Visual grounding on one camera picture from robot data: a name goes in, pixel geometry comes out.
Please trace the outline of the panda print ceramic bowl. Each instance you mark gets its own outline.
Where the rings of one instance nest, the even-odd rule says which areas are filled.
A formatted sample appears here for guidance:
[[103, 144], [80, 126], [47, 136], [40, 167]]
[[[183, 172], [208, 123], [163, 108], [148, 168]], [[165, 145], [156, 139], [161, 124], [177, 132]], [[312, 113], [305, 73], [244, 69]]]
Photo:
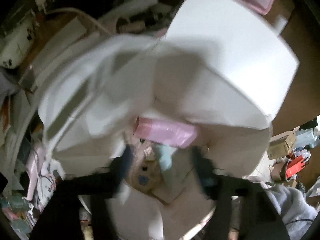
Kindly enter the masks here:
[[14, 69], [24, 60], [34, 42], [33, 18], [26, 17], [1, 38], [1, 67]]

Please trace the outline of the pink tube to you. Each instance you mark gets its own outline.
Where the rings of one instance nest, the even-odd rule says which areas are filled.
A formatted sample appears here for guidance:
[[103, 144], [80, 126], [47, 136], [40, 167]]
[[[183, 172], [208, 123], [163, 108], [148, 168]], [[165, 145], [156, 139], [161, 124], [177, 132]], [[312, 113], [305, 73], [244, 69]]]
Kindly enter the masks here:
[[139, 139], [157, 144], [187, 148], [198, 137], [199, 129], [182, 122], [139, 116], [134, 125], [133, 134]]

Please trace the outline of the pink plush bear toy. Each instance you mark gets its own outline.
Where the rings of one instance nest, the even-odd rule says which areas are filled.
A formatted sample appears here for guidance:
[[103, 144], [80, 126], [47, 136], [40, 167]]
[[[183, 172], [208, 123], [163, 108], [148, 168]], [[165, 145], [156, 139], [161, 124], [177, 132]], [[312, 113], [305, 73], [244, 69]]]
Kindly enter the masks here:
[[127, 178], [127, 182], [144, 194], [159, 187], [163, 182], [163, 176], [157, 157], [153, 151], [153, 143], [131, 137], [133, 145], [133, 161]]

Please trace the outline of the pale green box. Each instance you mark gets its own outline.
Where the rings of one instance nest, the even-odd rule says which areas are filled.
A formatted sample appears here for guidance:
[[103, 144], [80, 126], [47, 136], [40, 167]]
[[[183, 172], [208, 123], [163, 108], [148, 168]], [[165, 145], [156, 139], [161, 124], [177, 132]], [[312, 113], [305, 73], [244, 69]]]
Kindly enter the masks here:
[[177, 149], [167, 145], [154, 145], [153, 151], [159, 163], [161, 173], [164, 179], [172, 177], [173, 156]]

